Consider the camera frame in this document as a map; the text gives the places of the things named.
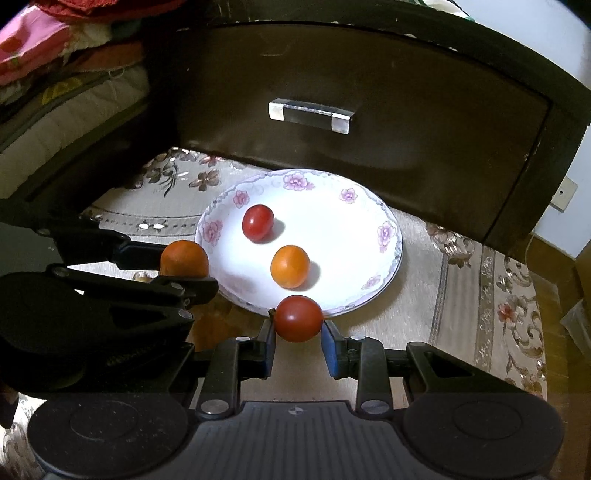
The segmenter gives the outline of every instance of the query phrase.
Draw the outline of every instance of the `screw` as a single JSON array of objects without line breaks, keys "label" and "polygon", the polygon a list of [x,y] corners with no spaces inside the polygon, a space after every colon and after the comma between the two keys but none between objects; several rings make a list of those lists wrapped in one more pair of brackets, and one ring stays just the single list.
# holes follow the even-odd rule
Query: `screw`
[{"label": "screw", "polygon": [[193,319],[193,314],[191,312],[188,312],[187,310],[183,310],[183,309],[180,309],[178,311],[178,316],[180,316],[180,317],[182,317],[184,319],[187,319],[187,320],[192,320]]},{"label": "screw", "polygon": [[304,413],[304,409],[301,407],[291,407],[289,410],[287,410],[287,412],[290,415],[293,415],[294,417],[297,417],[298,415],[301,415]]},{"label": "screw", "polygon": [[370,415],[386,413],[390,406],[384,400],[366,400],[361,404],[361,410]]},{"label": "screw", "polygon": [[132,280],[142,283],[150,283],[152,281],[152,277],[150,277],[147,272],[136,272],[134,273]]},{"label": "screw", "polygon": [[227,411],[229,408],[230,405],[219,398],[207,400],[201,404],[201,410],[210,415],[219,415],[220,413]]},{"label": "screw", "polygon": [[70,275],[70,272],[68,272],[67,268],[64,267],[56,267],[53,269],[53,273],[58,276],[58,277],[67,277],[68,275]]}]

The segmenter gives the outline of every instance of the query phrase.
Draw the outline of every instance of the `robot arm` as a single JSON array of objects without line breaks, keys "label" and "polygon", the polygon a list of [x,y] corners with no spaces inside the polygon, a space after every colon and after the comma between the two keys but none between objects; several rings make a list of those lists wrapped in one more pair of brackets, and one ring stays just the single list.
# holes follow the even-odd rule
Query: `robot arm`
[{"label": "robot arm", "polygon": [[[216,280],[68,268],[156,270],[163,246],[2,200],[0,249],[0,372],[12,392],[48,399],[28,428],[46,480],[540,478],[560,448],[561,419],[542,399],[422,342],[343,338],[329,320],[327,373],[357,380],[354,406],[242,403],[243,380],[271,375],[272,311],[257,337],[195,352],[187,308],[211,300]],[[408,408],[394,408],[390,377]],[[1,406],[7,421],[12,404]]]}]

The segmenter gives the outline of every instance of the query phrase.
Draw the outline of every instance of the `wooden drawer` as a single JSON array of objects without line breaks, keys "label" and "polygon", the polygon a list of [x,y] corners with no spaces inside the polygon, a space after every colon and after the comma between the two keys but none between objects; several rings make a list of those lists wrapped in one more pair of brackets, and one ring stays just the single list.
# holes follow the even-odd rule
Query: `wooden drawer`
[{"label": "wooden drawer", "polygon": [[[480,63],[397,35],[251,24],[191,29],[176,41],[168,78],[183,146],[339,173],[477,240],[548,110]],[[350,133],[272,120],[275,98],[354,111]]]}]

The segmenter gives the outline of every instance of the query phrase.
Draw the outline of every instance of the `drawer handle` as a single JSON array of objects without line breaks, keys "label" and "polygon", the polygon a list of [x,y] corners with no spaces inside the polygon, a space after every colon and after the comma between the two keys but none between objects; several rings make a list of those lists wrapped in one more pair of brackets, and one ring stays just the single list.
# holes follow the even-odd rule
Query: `drawer handle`
[{"label": "drawer handle", "polygon": [[354,114],[355,112],[342,108],[283,98],[269,102],[269,117],[273,120],[324,128],[345,135],[349,133],[349,124]]}]

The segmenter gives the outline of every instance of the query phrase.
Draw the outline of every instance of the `power outlet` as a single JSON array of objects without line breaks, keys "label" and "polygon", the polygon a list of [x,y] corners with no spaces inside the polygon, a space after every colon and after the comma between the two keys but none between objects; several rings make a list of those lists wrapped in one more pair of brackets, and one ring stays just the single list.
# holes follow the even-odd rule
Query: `power outlet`
[{"label": "power outlet", "polygon": [[577,191],[578,185],[573,182],[570,178],[565,177],[558,190],[552,197],[550,201],[550,205],[552,205],[557,210],[564,212],[566,207],[569,206],[569,202],[574,196],[574,193]]}]

